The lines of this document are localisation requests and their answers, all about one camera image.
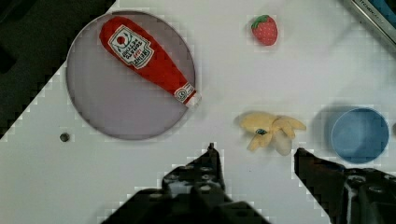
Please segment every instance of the toy banana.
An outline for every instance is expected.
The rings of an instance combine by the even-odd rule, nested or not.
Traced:
[[[244,116],[240,126],[256,134],[248,146],[250,150],[268,147],[274,141],[276,151],[282,156],[291,153],[291,140],[295,138],[294,130],[306,130],[305,125],[297,119],[265,112],[255,112]]]

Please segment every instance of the gray plate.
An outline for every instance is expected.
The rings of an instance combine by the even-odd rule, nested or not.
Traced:
[[[99,34],[115,16],[143,27],[195,86],[191,53],[171,26],[146,13],[118,11],[92,21],[78,34],[67,56],[67,89],[78,113],[94,129],[126,140],[151,138],[172,128],[188,108],[104,49]]]

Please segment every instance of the white cap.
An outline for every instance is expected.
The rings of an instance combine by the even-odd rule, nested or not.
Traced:
[[[186,103],[186,106],[188,108],[195,108],[198,106],[198,104],[201,102],[201,94],[196,92],[191,98],[190,100]]]

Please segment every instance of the cup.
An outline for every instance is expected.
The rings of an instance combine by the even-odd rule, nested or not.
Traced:
[[[329,146],[344,161],[366,163],[375,160],[389,141],[389,126],[376,110],[340,107],[328,121]]]

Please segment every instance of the ketchup label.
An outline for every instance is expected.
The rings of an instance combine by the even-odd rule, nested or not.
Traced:
[[[190,83],[186,83],[186,85],[175,91],[175,97],[183,103],[194,91],[195,88]]]
[[[139,69],[149,62],[154,50],[150,42],[143,36],[133,32],[128,27],[121,25],[108,40],[108,45],[128,65]]]

